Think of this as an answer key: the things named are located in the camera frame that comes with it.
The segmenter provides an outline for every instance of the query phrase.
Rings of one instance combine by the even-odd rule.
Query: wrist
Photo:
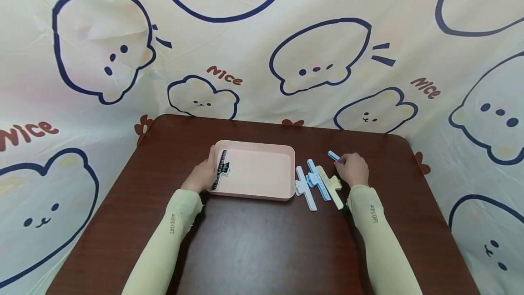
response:
[[[180,189],[190,190],[190,191],[196,192],[197,194],[200,194],[201,192],[201,187],[198,187],[197,185],[191,182],[184,182],[182,186],[180,186]]]
[[[351,189],[353,189],[353,188],[356,188],[357,186],[363,186],[363,187],[368,187],[368,188],[369,188],[368,183],[365,182],[365,183],[356,183],[356,184],[353,184],[353,185],[349,186],[349,189],[351,190]]]

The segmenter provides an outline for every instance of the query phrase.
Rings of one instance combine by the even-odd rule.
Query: fabric backdrop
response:
[[[0,9],[0,295],[45,292],[163,113],[406,137],[482,294],[520,294],[521,0]]]

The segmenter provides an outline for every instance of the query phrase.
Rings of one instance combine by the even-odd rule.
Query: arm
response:
[[[202,211],[199,193],[210,189],[217,177],[214,146],[209,158],[193,169],[173,194],[166,212],[138,258],[122,295],[165,295],[175,270],[180,243]]]
[[[375,294],[421,295],[406,255],[386,221],[377,192],[368,186],[366,162],[356,153],[345,154],[335,167],[351,187],[348,207],[365,244],[366,267]]]

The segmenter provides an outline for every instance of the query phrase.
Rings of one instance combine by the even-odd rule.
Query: white clip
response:
[[[297,166],[296,170],[299,180],[295,180],[295,194],[297,196],[305,195],[307,206],[309,207],[310,211],[315,212],[317,210],[317,205],[315,204],[313,195],[311,195],[311,190],[306,182],[304,171],[302,170],[302,167],[300,165]]]

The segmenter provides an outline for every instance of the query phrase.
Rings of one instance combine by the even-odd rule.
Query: cartoon eyes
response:
[[[128,50],[128,48],[127,48],[126,45],[120,46],[120,53],[125,54],[125,53],[127,53],[127,50]],[[109,55],[109,60],[110,61],[115,61],[116,60],[116,55],[115,54],[110,54]],[[106,71],[107,75],[113,75],[113,70],[111,70],[111,68],[109,66],[104,67],[104,71]]]
[[[53,204],[53,206],[51,206],[51,211],[55,212],[56,210],[58,210],[59,206],[60,205],[58,203]],[[28,218],[27,220],[24,221],[24,227],[31,226],[31,223],[32,223],[32,219]]]
[[[491,108],[491,105],[489,103],[486,103],[486,104],[483,104],[482,106],[480,106],[480,110],[483,111],[483,112],[486,112],[487,110],[489,110]],[[503,116],[506,114],[506,111],[504,109],[497,109],[495,112],[494,112],[496,115],[499,115],[499,116]],[[516,126],[517,124],[519,123],[519,120],[517,118],[510,118],[506,121],[506,125],[510,128],[513,128],[514,126]]]
[[[369,115],[369,112],[365,112],[364,115]],[[376,122],[378,119],[373,119],[371,122]]]
[[[496,241],[491,240],[490,243],[492,244],[493,247],[495,247],[495,248],[499,248],[499,244],[498,244]],[[499,264],[499,268],[501,268],[502,270],[504,270],[504,271],[507,271],[507,270],[508,270],[508,267],[506,267],[506,265],[505,265],[504,263],[500,263],[500,262],[499,262],[498,264]]]
[[[326,70],[329,70],[331,67],[333,67],[333,64],[328,65],[328,66],[326,67]],[[321,70],[321,68],[318,67],[318,66],[313,68],[313,72],[318,72],[318,71],[320,71],[320,70]],[[304,68],[301,69],[300,71],[298,71],[298,74],[300,74],[301,76],[306,75],[306,73],[307,73],[307,71],[306,71]]]
[[[197,101],[193,101],[193,103],[195,103],[195,104],[198,104],[198,102],[197,102]],[[210,103],[210,102],[208,102],[208,103],[207,103],[206,105],[208,105],[208,106],[211,106],[211,103]]]

